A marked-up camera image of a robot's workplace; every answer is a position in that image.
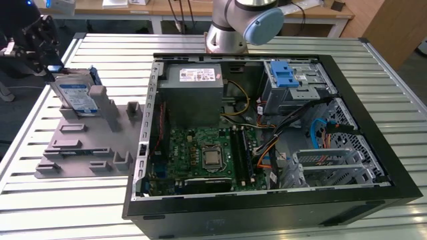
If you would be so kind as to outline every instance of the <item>aluminum table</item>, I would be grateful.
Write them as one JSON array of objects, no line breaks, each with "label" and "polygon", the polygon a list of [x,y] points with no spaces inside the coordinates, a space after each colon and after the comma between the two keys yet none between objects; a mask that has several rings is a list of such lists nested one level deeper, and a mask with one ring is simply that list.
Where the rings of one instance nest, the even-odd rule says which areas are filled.
[{"label": "aluminum table", "polygon": [[[370,43],[358,39],[277,37],[250,53],[333,55],[425,197],[347,226],[195,239],[359,240],[427,238],[427,108]],[[203,53],[202,35],[78,34],[63,61],[94,65],[116,104],[146,102],[152,53]],[[144,240],[122,219],[127,177],[36,179],[36,165],[60,121],[47,86],[0,163],[0,239]]]}]

